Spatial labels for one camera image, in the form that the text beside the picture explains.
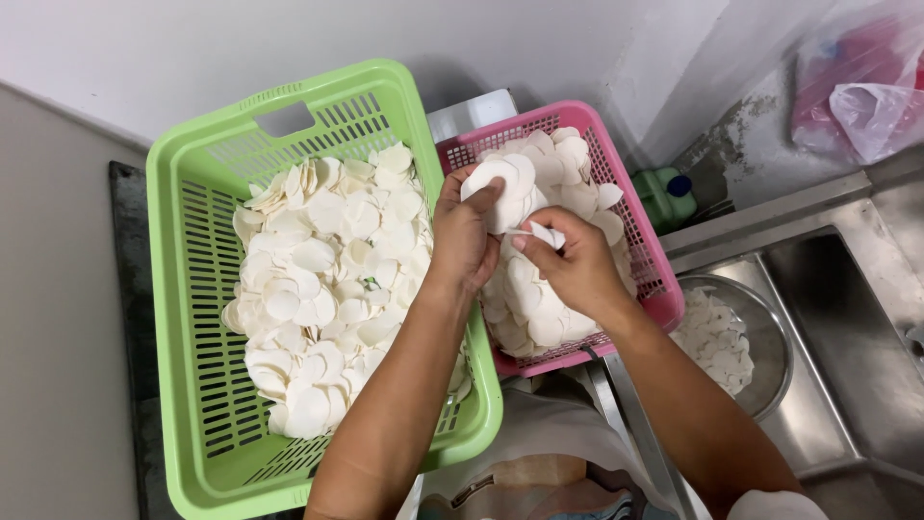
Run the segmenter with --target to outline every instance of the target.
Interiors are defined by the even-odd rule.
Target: basket handle hole
[[[303,102],[283,106],[273,112],[253,117],[254,122],[271,137],[285,137],[313,127],[316,123]]]

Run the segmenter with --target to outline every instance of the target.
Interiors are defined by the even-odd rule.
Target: pile of white chips
[[[312,439],[336,429],[395,340],[430,266],[428,206],[402,143],[368,163],[307,159],[250,189],[222,321],[249,338],[250,378],[276,402],[270,431]],[[460,351],[449,390],[470,389]]]
[[[687,312],[670,336],[710,378],[735,396],[751,382],[754,362],[748,349],[745,323],[735,320],[732,309],[708,294],[714,287],[684,291]]]
[[[536,130],[526,139],[505,142],[500,150],[483,152],[483,162],[462,185],[464,200],[492,178],[505,179],[503,194],[486,216],[490,233],[506,233],[501,261],[480,299],[493,337],[503,352],[516,358],[541,356],[600,332],[592,319],[566,307],[549,282],[540,279],[539,269],[511,245],[511,235],[518,233],[532,234],[556,250],[565,244],[565,235],[535,222],[530,222],[531,231],[519,230],[532,212],[558,204],[601,228],[623,283],[633,297],[638,292],[623,220],[610,210],[623,191],[612,183],[594,182],[588,151],[575,128],[552,135]]]

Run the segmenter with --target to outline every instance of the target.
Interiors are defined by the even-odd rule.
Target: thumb
[[[504,192],[504,184],[503,177],[495,177],[491,179],[491,182],[488,182],[487,186],[472,193],[463,204],[471,206],[471,208],[478,213],[485,213],[491,209],[494,203],[497,202],[497,199],[501,197],[501,193]]]
[[[536,237],[516,235],[511,243],[514,249],[523,253],[546,276],[558,270],[565,263],[565,259],[559,256],[551,245]]]

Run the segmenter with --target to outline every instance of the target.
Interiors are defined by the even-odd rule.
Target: pink plastic basket
[[[626,193],[614,211],[626,223],[626,238],[632,253],[632,279],[638,285],[638,301],[665,331],[673,330],[684,316],[683,293],[610,135],[593,108],[579,101],[547,105],[447,139],[438,143],[436,150],[443,173],[448,175],[474,163],[484,150],[498,148],[510,139],[527,137],[534,130],[551,133],[559,127],[575,127],[581,132],[590,146],[590,174],[597,182],[615,182]],[[592,357],[590,351],[604,356],[615,352],[615,347],[605,334],[594,334],[580,341],[563,343],[531,359],[514,359],[501,353],[496,346],[493,354],[498,372],[529,378],[555,368],[589,361]]]

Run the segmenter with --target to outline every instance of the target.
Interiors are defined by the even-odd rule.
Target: metal bowl
[[[709,294],[732,308],[733,319],[748,326],[744,336],[750,343],[754,373],[750,384],[735,396],[735,401],[755,421],[760,421],[783,400],[793,378],[793,346],[783,329],[782,319],[759,294],[732,279],[702,274],[681,275],[677,281],[684,291],[714,287]]]

